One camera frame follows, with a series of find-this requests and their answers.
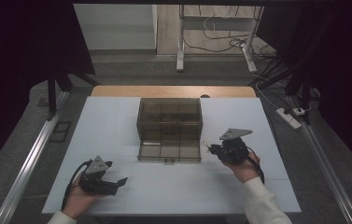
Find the wall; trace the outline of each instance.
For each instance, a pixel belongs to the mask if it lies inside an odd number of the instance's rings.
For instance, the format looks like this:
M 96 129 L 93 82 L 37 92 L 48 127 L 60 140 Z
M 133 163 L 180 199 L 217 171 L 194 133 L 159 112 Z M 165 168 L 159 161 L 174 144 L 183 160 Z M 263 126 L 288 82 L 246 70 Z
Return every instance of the wall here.
M 74 4 L 88 49 L 155 49 L 152 5 Z

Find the white sleeve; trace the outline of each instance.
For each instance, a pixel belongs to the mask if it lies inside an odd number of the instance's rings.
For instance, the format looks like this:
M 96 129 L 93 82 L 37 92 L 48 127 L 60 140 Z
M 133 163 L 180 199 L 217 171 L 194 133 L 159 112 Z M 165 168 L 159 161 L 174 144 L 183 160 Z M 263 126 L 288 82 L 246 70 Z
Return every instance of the white sleeve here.
M 289 224 L 291 220 L 284 214 L 275 195 L 260 181 L 259 177 L 243 184 L 246 191 L 246 217 L 250 224 Z
M 57 211 L 50 219 L 48 224 L 76 224 L 77 221 L 66 216 L 63 212 Z

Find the table leg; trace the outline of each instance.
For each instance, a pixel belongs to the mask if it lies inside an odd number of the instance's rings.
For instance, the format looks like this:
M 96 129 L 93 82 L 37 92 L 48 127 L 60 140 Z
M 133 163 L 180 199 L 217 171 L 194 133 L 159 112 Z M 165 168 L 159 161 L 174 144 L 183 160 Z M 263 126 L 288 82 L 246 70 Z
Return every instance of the table leg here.
M 257 73 L 257 67 L 255 66 L 254 62 L 252 61 L 251 54 L 249 52 L 251 48 L 251 43 L 254 38 L 255 32 L 257 31 L 258 23 L 260 22 L 260 14 L 262 13 L 262 7 L 256 7 L 254 10 L 254 20 L 251 23 L 250 31 L 248 34 L 247 42 L 243 46 L 243 53 L 245 54 L 246 62 L 248 65 L 248 71 L 250 73 Z
M 176 70 L 184 71 L 184 5 L 179 5 L 179 39 L 178 52 L 176 54 Z

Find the power strip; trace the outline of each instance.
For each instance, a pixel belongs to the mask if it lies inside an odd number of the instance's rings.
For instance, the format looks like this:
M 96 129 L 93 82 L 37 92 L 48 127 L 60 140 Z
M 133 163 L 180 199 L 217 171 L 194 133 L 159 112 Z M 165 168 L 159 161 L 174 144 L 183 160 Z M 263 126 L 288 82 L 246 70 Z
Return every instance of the power strip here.
M 292 117 L 290 114 L 285 114 L 284 113 L 284 108 L 278 108 L 275 112 L 277 112 L 277 114 L 286 121 L 287 124 L 289 124 L 289 126 L 291 126 L 291 128 L 297 130 L 299 128 L 301 128 L 301 124 L 300 122 L 298 122 L 298 120 L 296 120 L 294 117 Z
M 293 111 L 295 116 L 304 115 L 304 110 L 302 108 L 295 108 Z

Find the black curtain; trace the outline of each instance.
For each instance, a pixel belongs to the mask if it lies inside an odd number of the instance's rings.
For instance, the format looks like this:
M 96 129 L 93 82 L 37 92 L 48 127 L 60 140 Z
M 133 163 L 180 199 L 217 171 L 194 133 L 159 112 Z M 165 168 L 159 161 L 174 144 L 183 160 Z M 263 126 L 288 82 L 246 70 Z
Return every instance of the black curtain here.
M 0 0 L 0 150 L 30 89 L 50 73 L 70 73 L 66 68 L 94 74 L 72 3 Z
M 352 150 L 352 1 L 345 1 L 311 66 L 321 116 Z

